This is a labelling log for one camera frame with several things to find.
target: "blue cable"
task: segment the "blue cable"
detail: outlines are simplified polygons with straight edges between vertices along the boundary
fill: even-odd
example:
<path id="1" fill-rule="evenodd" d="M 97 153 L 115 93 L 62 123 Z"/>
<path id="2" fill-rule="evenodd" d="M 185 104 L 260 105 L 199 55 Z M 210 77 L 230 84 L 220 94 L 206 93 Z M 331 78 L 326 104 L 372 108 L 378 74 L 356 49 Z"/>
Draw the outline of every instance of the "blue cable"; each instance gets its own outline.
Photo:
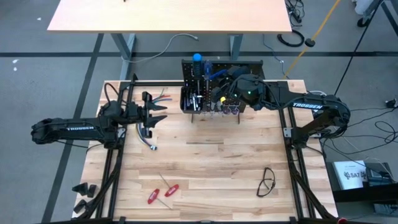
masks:
<path id="1" fill-rule="evenodd" d="M 218 72 L 216 72 L 216 73 L 210 75 L 209 80 L 212 80 L 212 79 L 214 79 L 214 78 L 217 78 L 218 76 L 220 76 L 220 75 L 226 73 L 226 71 L 227 71 L 227 69 L 222 69 L 222 70 L 220 70 L 220 71 L 218 71 Z"/>
<path id="2" fill-rule="evenodd" d="M 276 55 L 275 55 L 275 50 L 272 49 L 272 47 L 270 47 L 270 46 L 268 46 L 268 45 L 266 44 L 265 38 L 266 38 L 266 35 L 263 34 L 263 35 L 262 35 L 262 44 L 264 44 L 264 46 L 266 46 L 269 50 L 271 50 L 272 55 L 274 56 L 274 58 L 275 58 L 279 63 L 282 64 L 282 73 L 285 75 L 284 61 L 282 61 L 281 59 L 279 59 L 278 57 L 276 57 Z"/>

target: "black pegboard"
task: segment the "black pegboard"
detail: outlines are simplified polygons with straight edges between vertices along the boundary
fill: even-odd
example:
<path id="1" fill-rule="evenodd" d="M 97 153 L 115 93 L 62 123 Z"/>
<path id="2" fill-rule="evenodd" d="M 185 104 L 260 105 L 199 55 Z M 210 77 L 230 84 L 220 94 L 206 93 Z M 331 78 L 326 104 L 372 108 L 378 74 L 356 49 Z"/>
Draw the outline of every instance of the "black pegboard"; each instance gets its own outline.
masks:
<path id="1" fill-rule="evenodd" d="M 216 73 L 223 69 L 230 69 L 232 66 L 247 66 L 251 70 L 251 73 L 260 75 L 264 77 L 264 72 L 262 71 L 262 61 L 259 62 L 238 62 L 238 61 L 212 61 L 213 63 L 213 73 Z M 192 61 L 182 60 L 182 73 L 184 78 L 184 86 L 191 87 L 197 89 L 198 81 L 193 77 L 193 68 L 192 68 Z M 200 86 L 200 95 L 203 96 L 203 107 L 201 109 L 202 112 L 210 112 L 210 93 L 213 88 L 218 87 L 219 83 L 217 80 L 209 80 L 209 87 L 208 91 L 206 91 L 206 81 L 205 75 L 202 75 L 202 79 L 199 80 Z M 246 108 L 246 104 L 240 102 L 238 99 L 235 98 L 227 98 L 226 101 L 223 103 L 221 110 L 225 107 L 229 107 L 233 109 L 235 107 L 239 108 L 240 113 L 244 112 Z"/>

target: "floor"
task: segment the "floor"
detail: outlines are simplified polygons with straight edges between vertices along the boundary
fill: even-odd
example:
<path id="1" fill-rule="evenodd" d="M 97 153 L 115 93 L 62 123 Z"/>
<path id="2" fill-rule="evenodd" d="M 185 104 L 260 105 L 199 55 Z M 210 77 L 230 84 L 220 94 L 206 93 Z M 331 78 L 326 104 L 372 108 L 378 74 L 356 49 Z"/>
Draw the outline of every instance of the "floor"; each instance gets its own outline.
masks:
<path id="1" fill-rule="evenodd" d="M 313 35 L 328 10 L 330 0 L 303 0 L 306 16 L 303 27 L 298 30 L 305 36 Z M 102 52 L 117 52 L 109 34 L 50 34 L 46 28 L 59 1 L 46 0 L 0 0 L 0 100 L 3 104 L 0 117 L 0 199 L 6 202 L 0 210 L 4 223 L 39 223 L 46 208 L 57 168 L 63 155 L 64 145 L 54 143 L 38 146 L 30 139 L 30 127 L 44 118 L 91 117 L 104 80 L 117 80 L 121 69 L 119 57 L 104 57 Z M 396 7 L 385 1 L 392 21 L 397 22 Z M 350 60 L 350 54 L 361 38 L 364 28 L 356 26 L 360 18 L 349 0 L 342 0 L 310 49 L 316 56 L 305 56 L 290 73 L 292 79 L 304 79 L 307 89 L 322 90 L 334 94 Z M 354 57 L 337 93 L 351 109 L 383 107 L 384 101 L 395 98 L 398 82 L 398 58 L 375 57 L 372 52 L 397 52 L 398 36 L 383 9 L 377 11 L 358 52 Z M 137 34 L 134 51 L 136 60 L 148 52 L 160 52 L 173 34 Z M 133 65 L 133 72 L 140 79 L 181 79 L 181 59 L 189 59 L 190 52 L 218 52 L 206 57 L 210 60 L 228 59 L 229 37 L 218 34 L 198 34 L 199 41 L 188 37 L 174 40 L 169 52 L 163 57 Z M 297 55 L 302 47 L 290 48 L 280 44 L 275 35 L 267 34 L 265 42 L 278 55 L 293 52 Z M 101 44 L 99 54 L 93 54 L 96 43 Z M 245 35 L 239 60 L 263 60 L 267 79 L 282 78 L 281 64 L 271 56 L 255 57 L 255 53 L 269 53 L 262 44 L 261 34 Z M 285 70 L 295 57 L 279 57 Z M 351 122 L 379 114 L 367 110 L 353 112 Z M 398 126 L 397 113 L 366 121 L 349 128 L 347 134 L 375 134 L 387 136 L 374 127 L 375 121 L 385 121 Z M 382 144 L 382 139 L 351 138 L 359 149 Z M 87 142 L 75 144 L 87 145 Z M 355 151 L 344 139 L 336 145 L 346 152 Z M 346 158 L 325 149 L 326 161 L 345 161 Z M 395 143 L 388 144 L 366 154 L 354 154 L 352 159 L 376 157 L 388 162 L 392 174 L 398 176 L 398 157 Z M 51 221 L 68 220 L 72 214 L 75 194 L 70 190 L 78 184 L 85 160 L 85 150 L 73 147 L 60 186 Z M 397 218 L 371 215 L 369 206 L 339 203 L 340 216 L 356 218 L 369 215 L 358 221 L 396 223 Z"/>

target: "wooden tabletop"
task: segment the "wooden tabletop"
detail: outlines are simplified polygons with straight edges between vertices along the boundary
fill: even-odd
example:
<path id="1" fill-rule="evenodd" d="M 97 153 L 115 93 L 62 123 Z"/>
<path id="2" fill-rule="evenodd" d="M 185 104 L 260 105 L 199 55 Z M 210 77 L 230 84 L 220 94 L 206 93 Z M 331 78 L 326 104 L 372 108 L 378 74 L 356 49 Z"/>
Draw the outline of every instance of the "wooden tabletop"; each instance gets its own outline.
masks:
<path id="1" fill-rule="evenodd" d="M 284 0 L 61 0 L 56 32 L 291 32 Z"/>
<path id="2" fill-rule="evenodd" d="M 306 92 L 303 80 L 288 82 L 291 91 Z M 120 84 L 119 81 L 110 83 L 117 89 Z M 191 123 L 190 114 L 180 110 L 180 88 L 165 86 L 164 94 L 173 100 L 159 103 L 167 106 L 167 110 L 153 112 L 168 115 L 152 130 L 153 138 L 148 139 L 158 147 L 157 151 L 151 151 L 139 141 L 135 125 L 128 126 L 114 218 L 287 221 L 289 217 L 297 216 L 278 111 L 247 108 L 241 114 L 240 124 L 233 115 L 211 119 L 210 115 L 196 114 Z M 134 87 L 134 101 L 142 104 L 143 91 L 155 97 L 162 89 Z M 116 94 L 108 92 L 111 100 L 116 100 Z M 102 94 L 99 105 L 105 103 Z M 295 108 L 294 113 L 298 126 L 313 119 L 311 110 Z M 290 124 L 287 110 L 285 114 Z M 310 139 L 308 145 L 320 150 L 319 141 L 315 139 Z M 101 185 L 106 152 L 102 146 L 88 152 L 81 183 Z M 304 149 L 303 154 L 310 188 L 326 209 L 337 216 L 323 157 L 309 149 Z M 275 172 L 276 185 L 268 196 L 259 198 L 256 189 L 265 167 Z M 179 184 L 180 190 L 171 197 L 164 197 L 168 187 L 159 173 L 170 185 Z M 160 189 L 159 198 L 172 210 L 160 202 L 147 204 L 150 193 L 156 188 Z M 104 214 L 108 213 L 110 191 Z M 303 192 L 300 193 L 304 214 L 308 215 Z M 91 200 L 78 195 L 76 203 L 81 199 Z"/>

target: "red handle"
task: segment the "red handle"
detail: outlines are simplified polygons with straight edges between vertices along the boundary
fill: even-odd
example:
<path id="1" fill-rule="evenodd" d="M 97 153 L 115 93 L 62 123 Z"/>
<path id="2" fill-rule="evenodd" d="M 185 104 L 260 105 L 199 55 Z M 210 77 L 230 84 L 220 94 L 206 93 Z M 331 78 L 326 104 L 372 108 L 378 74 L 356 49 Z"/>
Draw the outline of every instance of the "red handle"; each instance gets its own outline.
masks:
<path id="1" fill-rule="evenodd" d="M 156 200 L 157 195 L 159 194 L 160 190 L 159 189 L 155 189 L 151 195 L 148 198 L 148 204 L 151 204 L 152 202 L 154 202 L 154 200 Z"/>
<path id="2" fill-rule="evenodd" d="M 171 187 L 166 194 L 164 194 L 166 197 L 171 196 L 172 194 L 174 194 L 174 192 L 176 192 L 178 189 L 180 188 L 180 186 L 178 184 L 174 185 L 173 187 Z"/>

